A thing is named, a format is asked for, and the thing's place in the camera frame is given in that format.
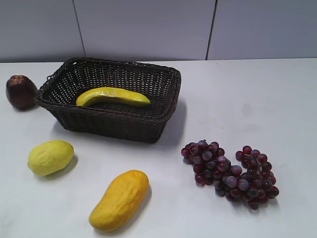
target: wicker basket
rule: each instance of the wicker basket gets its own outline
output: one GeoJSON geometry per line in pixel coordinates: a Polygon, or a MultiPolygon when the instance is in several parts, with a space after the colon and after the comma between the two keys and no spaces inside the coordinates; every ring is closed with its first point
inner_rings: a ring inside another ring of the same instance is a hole
{"type": "Polygon", "coordinates": [[[138,62],[73,58],[65,62],[39,89],[36,103],[47,109],[67,130],[156,142],[176,109],[181,85],[174,68],[138,62]],[[144,108],[103,103],[77,107],[83,92],[116,87],[147,96],[144,108]]]}

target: white table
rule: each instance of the white table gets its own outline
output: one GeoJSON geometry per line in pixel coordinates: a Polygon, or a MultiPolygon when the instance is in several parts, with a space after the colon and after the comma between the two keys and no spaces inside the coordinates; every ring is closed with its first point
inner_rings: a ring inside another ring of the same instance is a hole
{"type": "Polygon", "coordinates": [[[61,63],[0,64],[0,237],[93,238],[88,216],[108,184],[138,169],[152,196],[123,238],[313,238],[317,197],[317,59],[155,62],[180,70],[176,112],[156,144],[64,130],[46,110],[14,110],[5,82],[24,74],[38,87],[61,63]],[[27,167],[38,144],[62,139],[77,160],[38,178],[27,167]],[[232,164],[246,144],[268,155],[280,195],[258,212],[196,187],[181,148],[218,141],[232,164]]]}

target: fake fruit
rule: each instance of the fake fruit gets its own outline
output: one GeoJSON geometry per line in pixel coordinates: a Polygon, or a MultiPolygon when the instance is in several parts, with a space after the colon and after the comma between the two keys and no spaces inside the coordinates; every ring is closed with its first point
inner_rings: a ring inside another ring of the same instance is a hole
{"type": "Polygon", "coordinates": [[[74,156],[71,144],[52,140],[36,146],[29,154],[28,166],[33,173],[46,176],[64,169],[74,156]]]}
{"type": "Polygon", "coordinates": [[[137,212],[149,189],[142,171],[131,170],[116,177],[89,216],[90,224],[100,230],[114,231],[137,212]]]}
{"type": "Polygon", "coordinates": [[[88,90],[81,94],[76,101],[77,106],[89,107],[95,103],[122,103],[136,107],[150,104],[150,100],[141,93],[123,88],[102,87],[88,90]]]}
{"type": "Polygon", "coordinates": [[[6,98],[18,110],[35,106],[34,98],[38,92],[35,84],[24,75],[14,75],[6,82],[6,98]]]}

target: banana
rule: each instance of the banana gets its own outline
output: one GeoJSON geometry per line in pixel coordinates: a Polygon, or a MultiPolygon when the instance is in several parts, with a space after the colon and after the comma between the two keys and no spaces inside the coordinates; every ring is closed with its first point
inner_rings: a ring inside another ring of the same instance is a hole
{"type": "Polygon", "coordinates": [[[89,107],[95,103],[112,102],[128,104],[135,107],[149,105],[150,100],[141,93],[132,92],[123,88],[102,87],[88,90],[81,94],[77,100],[77,106],[89,107]]]}

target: yellow mango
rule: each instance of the yellow mango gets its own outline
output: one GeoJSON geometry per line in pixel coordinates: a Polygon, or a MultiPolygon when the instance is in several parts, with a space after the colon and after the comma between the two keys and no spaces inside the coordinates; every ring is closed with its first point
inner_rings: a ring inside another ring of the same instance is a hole
{"type": "Polygon", "coordinates": [[[89,216],[99,230],[114,231],[125,225],[138,211],[149,189],[142,171],[131,170],[116,177],[89,216]]]}
{"type": "Polygon", "coordinates": [[[64,169],[74,156],[71,144],[52,140],[36,146],[29,154],[28,166],[33,173],[46,176],[64,169]]]}

